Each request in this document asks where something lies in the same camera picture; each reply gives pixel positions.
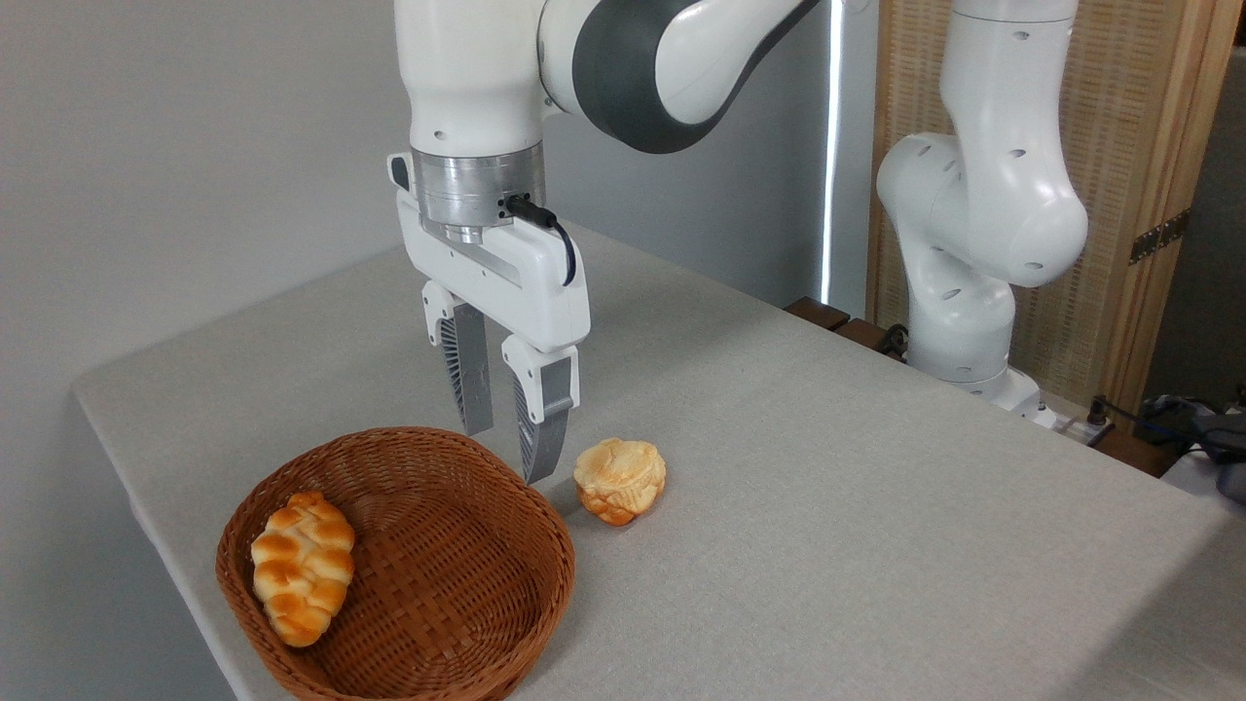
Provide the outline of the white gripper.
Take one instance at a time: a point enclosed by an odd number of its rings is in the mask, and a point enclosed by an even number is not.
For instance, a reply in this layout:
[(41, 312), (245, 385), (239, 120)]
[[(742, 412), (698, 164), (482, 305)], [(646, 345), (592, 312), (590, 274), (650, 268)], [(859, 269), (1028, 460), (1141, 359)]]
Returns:
[(427, 341), (440, 347), (464, 435), (493, 427), (485, 316), (503, 339), (513, 377), (525, 482), (548, 478), (564, 449), (569, 410), (579, 405), (578, 342), (591, 329), (587, 268), (564, 227), (513, 218), (478, 243), (422, 227), (417, 200), (396, 192), (406, 252), (422, 285)]

